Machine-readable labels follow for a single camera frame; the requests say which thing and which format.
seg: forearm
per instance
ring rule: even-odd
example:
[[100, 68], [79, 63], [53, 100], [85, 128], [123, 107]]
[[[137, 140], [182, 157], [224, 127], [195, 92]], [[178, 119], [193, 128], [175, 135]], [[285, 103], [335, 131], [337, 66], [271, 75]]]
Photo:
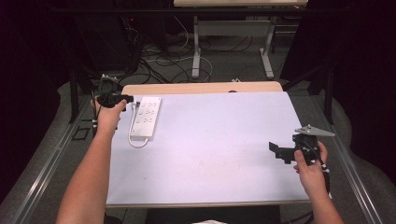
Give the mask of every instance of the forearm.
[[312, 209], [314, 212], [315, 223], [320, 224], [339, 224], [344, 223], [338, 214], [332, 199], [329, 195], [324, 193], [319, 193], [317, 195], [310, 196], [312, 203]]
[[58, 222], [103, 223], [108, 191], [111, 136], [98, 132], [64, 194]]

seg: gray carpet floor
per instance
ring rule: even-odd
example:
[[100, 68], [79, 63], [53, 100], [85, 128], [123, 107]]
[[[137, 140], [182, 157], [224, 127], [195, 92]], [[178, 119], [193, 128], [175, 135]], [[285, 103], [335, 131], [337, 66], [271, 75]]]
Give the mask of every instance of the gray carpet floor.
[[[270, 61], [279, 79], [283, 62], [287, 56], [292, 35], [279, 35], [276, 37], [275, 52], [270, 54]], [[201, 75], [197, 79], [190, 79], [192, 60], [176, 61], [191, 57], [191, 46], [184, 46], [185, 39], [169, 36], [169, 42], [178, 42], [170, 47], [174, 52], [166, 56], [159, 56], [158, 50], [147, 45], [143, 58], [168, 79], [174, 82], [230, 82], [238, 78], [241, 81], [267, 81], [262, 67], [259, 48], [263, 47], [262, 38], [243, 36], [213, 36], [203, 37], [201, 42], [202, 57]], [[172, 59], [173, 63], [156, 60]], [[146, 80], [147, 71], [141, 67], [135, 76], [125, 78], [121, 84], [139, 84]], [[157, 83], [151, 78], [148, 83]], [[331, 169], [331, 189], [333, 201], [346, 223], [394, 223], [396, 220], [396, 188], [389, 179], [376, 167], [367, 161], [356, 157], [349, 149], [351, 132], [349, 120], [343, 108], [333, 100], [332, 115], [334, 125], [329, 125], [321, 113], [323, 94], [309, 96], [306, 88], [308, 82], [302, 82], [288, 91], [290, 99], [302, 125], [311, 124], [315, 127], [336, 131], [337, 139], [320, 138], [328, 147], [330, 157], [328, 165]], [[17, 184], [0, 205], [0, 223], [54, 223], [60, 200], [68, 180], [77, 168], [92, 140], [89, 132], [85, 140], [76, 140], [71, 136], [77, 129], [91, 128], [91, 110], [89, 109], [87, 95], [79, 92], [80, 114], [72, 124], [70, 119], [70, 88], [66, 83], [59, 89], [62, 96], [61, 105], [55, 120], [49, 127], [47, 135], [37, 149], [35, 155], [26, 167]], [[53, 156], [59, 163], [49, 166], [49, 173], [42, 173], [43, 167], [50, 164]], [[354, 181], [348, 175], [348, 166], [345, 158], [350, 157], [349, 167], [356, 169], [358, 184], [363, 188], [356, 188]], [[48, 182], [41, 183], [42, 190], [32, 192], [32, 187], [40, 176], [46, 176]], [[367, 199], [361, 199], [360, 194], [366, 194]], [[308, 211], [309, 203], [281, 205], [282, 221], [288, 221]], [[110, 216], [118, 217], [124, 223], [145, 223], [147, 209], [107, 209]]]

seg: power strip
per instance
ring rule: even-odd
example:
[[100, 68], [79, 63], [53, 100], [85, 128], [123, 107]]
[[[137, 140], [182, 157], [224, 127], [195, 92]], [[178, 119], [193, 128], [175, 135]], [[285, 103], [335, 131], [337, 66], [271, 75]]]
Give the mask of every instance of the power strip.
[[131, 130], [132, 137], [152, 137], [160, 106], [161, 97], [143, 97], [136, 118], [134, 118], [134, 125]]

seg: human hand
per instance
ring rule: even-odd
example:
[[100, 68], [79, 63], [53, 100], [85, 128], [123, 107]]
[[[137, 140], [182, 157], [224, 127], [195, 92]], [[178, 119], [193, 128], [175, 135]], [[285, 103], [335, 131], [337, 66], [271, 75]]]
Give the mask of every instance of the human hand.
[[126, 100], [122, 100], [117, 105], [114, 105], [114, 107], [107, 108], [99, 105], [96, 101], [95, 105], [98, 116], [97, 133], [113, 136], [120, 120], [120, 113], [125, 108], [126, 104]]
[[[318, 142], [318, 147], [320, 149], [320, 157], [323, 162], [326, 162], [328, 155], [326, 147], [321, 142]], [[294, 152], [294, 159], [297, 161], [294, 169], [300, 175], [300, 181], [303, 184], [306, 194], [311, 198], [314, 194], [327, 193], [320, 162], [316, 160], [314, 164], [310, 166], [306, 165], [301, 150]]]

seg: right arm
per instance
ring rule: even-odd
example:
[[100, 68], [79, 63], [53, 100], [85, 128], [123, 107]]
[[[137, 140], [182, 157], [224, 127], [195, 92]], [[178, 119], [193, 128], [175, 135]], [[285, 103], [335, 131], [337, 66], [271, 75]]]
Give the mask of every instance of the right arm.
[[[327, 149], [320, 142], [318, 142], [318, 146], [320, 148], [321, 158], [326, 162]], [[305, 192], [312, 203], [315, 222], [320, 224], [344, 223], [326, 190], [320, 163], [316, 161], [315, 164], [310, 166], [306, 165], [301, 150], [295, 151], [294, 158], [297, 161], [297, 166], [295, 168], [300, 175], [300, 180], [304, 186]]]

